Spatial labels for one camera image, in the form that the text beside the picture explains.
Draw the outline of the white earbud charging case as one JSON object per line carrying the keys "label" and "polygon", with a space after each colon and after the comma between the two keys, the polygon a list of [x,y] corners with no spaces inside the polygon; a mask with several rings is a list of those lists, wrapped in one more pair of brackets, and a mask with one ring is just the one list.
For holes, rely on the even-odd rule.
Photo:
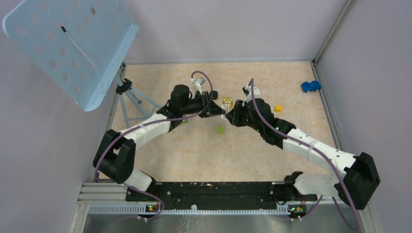
{"label": "white earbud charging case", "polygon": [[225,113],[221,115],[221,118],[222,118],[223,120],[228,121],[228,119],[227,119],[227,117],[226,117],[226,114],[230,112],[230,108],[228,108],[228,106],[224,105],[224,106],[223,106],[223,109],[224,109]]}

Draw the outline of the black earbud charging case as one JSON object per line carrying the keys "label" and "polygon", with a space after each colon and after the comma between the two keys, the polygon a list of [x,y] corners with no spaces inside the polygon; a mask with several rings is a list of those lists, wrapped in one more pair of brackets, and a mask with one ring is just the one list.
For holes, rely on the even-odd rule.
{"label": "black earbud charging case", "polygon": [[212,100],[216,100],[219,96],[219,93],[218,93],[218,91],[211,91],[210,96],[211,96]]}

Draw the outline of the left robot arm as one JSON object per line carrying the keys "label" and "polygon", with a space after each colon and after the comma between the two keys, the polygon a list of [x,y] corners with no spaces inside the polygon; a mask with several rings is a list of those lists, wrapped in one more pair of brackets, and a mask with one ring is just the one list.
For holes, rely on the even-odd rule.
{"label": "left robot arm", "polygon": [[213,92],[192,95],[186,85],[176,85],[166,105],[144,122],[117,132],[106,131],[93,160],[96,170],[110,180],[132,186],[143,200],[154,198],[153,177],[134,167],[136,151],[159,135],[168,133],[189,116],[201,118],[225,114],[213,100]]}

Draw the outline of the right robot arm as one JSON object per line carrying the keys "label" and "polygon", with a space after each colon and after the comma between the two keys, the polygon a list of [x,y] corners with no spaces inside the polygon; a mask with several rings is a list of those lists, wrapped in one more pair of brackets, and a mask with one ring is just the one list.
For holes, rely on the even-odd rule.
{"label": "right robot arm", "polygon": [[339,197],[345,204],[364,210],[380,184],[371,155],[351,154],[324,144],[294,124],[274,116],[263,99],[244,103],[237,100],[225,116],[231,125],[250,127],[268,144],[293,152],[328,170],[331,175],[298,174],[285,186],[285,194],[298,200],[306,194]]}

